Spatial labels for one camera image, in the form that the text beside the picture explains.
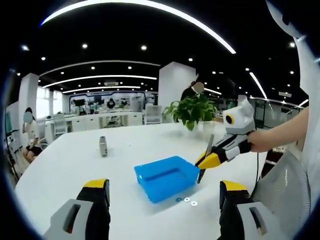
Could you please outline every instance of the green leaves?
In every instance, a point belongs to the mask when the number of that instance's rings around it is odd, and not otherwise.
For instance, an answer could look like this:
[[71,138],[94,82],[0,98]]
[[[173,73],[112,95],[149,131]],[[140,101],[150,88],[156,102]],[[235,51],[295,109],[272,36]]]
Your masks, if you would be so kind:
[[212,121],[217,111],[214,104],[202,93],[186,97],[182,101],[173,101],[163,110],[162,115],[164,118],[171,115],[175,123],[181,120],[182,124],[192,131],[199,121]]

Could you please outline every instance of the blue plastic tray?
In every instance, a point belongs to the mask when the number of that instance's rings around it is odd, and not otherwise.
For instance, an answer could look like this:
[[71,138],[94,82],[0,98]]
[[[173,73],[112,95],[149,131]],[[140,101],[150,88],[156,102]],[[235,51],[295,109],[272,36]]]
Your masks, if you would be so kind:
[[134,171],[149,200],[158,203],[192,187],[200,170],[183,158],[172,156],[135,166]]

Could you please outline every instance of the black ceiling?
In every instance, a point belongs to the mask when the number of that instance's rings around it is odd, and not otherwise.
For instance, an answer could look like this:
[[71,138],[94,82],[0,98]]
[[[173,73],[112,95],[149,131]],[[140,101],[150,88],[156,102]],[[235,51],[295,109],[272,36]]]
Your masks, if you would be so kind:
[[[229,43],[236,54],[231,54],[197,26],[173,14],[134,4],[104,3],[75,9],[39,27],[22,43],[29,47],[29,51],[19,50],[15,71],[21,74],[16,77],[20,79],[28,73],[41,75],[76,63],[124,60],[160,66],[128,62],[82,64],[42,75],[39,84],[44,86],[96,75],[158,78],[160,68],[170,62],[178,62],[196,68],[199,79],[207,83],[206,87],[212,90],[219,87],[222,97],[245,92],[254,97],[263,97],[245,70],[249,68],[259,79],[268,98],[282,101],[284,98],[278,92],[292,94],[287,101],[294,104],[300,104],[308,98],[299,87],[297,49],[290,47],[293,39],[274,22],[264,1],[157,2],[204,23]],[[87,49],[82,48],[84,43],[88,45]],[[147,46],[146,51],[141,50],[142,45]],[[142,90],[158,90],[158,80],[112,79],[126,86],[141,86]],[[51,89],[63,88],[68,91],[78,89],[78,85],[81,88],[98,87],[103,80],[105,78],[70,81],[52,86]]]

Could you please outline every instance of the white pillar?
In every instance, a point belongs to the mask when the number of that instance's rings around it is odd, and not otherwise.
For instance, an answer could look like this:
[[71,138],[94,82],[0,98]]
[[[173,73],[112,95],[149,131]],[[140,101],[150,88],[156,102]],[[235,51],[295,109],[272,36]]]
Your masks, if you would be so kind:
[[62,94],[62,112],[63,113],[69,113],[69,96]]
[[183,91],[195,80],[197,80],[197,74],[193,67],[171,62],[161,68],[159,71],[158,105],[165,109],[171,102],[179,101]]
[[49,115],[54,114],[54,92],[49,91]]
[[28,107],[32,109],[33,115],[36,116],[36,99],[39,76],[29,73],[21,80],[19,90],[19,129],[21,144],[25,147],[28,144],[28,135],[22,133],[24,114]]

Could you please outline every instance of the metal washer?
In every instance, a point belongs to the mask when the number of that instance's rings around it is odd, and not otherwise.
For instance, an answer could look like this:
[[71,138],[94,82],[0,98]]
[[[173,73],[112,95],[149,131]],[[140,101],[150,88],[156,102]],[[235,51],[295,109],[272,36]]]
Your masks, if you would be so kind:
[[198,203],[197,203],[196,201],[192,201],[192,202],[191,202],[191,206],[192,206],[192,207],[195,207],[195,206],[197,206],[197,205],[198,205]]

